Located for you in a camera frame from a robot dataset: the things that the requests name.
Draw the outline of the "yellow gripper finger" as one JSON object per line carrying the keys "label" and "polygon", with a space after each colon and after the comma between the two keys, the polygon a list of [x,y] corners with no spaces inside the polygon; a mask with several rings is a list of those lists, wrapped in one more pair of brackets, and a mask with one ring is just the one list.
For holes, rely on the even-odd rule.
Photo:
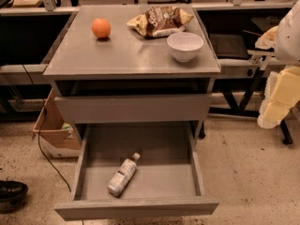
{"label": "yellow gripper finger", "polygon": [[300,67],[287,66],[277,75],[277,82],[267,106],[265,117],[279,124],[290,109],[300,101]]}
{"label": "yellow gripper finger", "polygon": [[260,128],[270,129],[270,128],[274,128],[277,125],[276,122],[271,122],[265,117],[265,112],[268,104],[271,101],[271,95],[275,88],[277,79],[278,79],[278,73],[275,71],[271,71],[266,81],[266,85],[264,88],[264,99],[259,109],[259,116],[257,118],[257,124],[259,125]]}

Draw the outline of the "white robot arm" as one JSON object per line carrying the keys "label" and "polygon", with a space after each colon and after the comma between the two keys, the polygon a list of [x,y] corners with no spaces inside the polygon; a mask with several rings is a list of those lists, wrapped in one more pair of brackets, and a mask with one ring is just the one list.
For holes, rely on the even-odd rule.
{"label": "white robot arm", "polygon": [[261,128],[274,128],[300,101],[300,1],[255,43],[258,49],[274,49],[275,57],[286,67],[272,71],[267,79],[257,123]]}

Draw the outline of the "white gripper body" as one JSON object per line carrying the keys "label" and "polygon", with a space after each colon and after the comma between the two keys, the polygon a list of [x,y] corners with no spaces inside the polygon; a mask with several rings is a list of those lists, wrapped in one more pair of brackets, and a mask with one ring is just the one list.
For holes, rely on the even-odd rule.
{"label": "white gripper body", "polygon": [[274,26],[260,36],[255,42],[257,49],[269,50],[275,47],[275,39],[278,27]]}

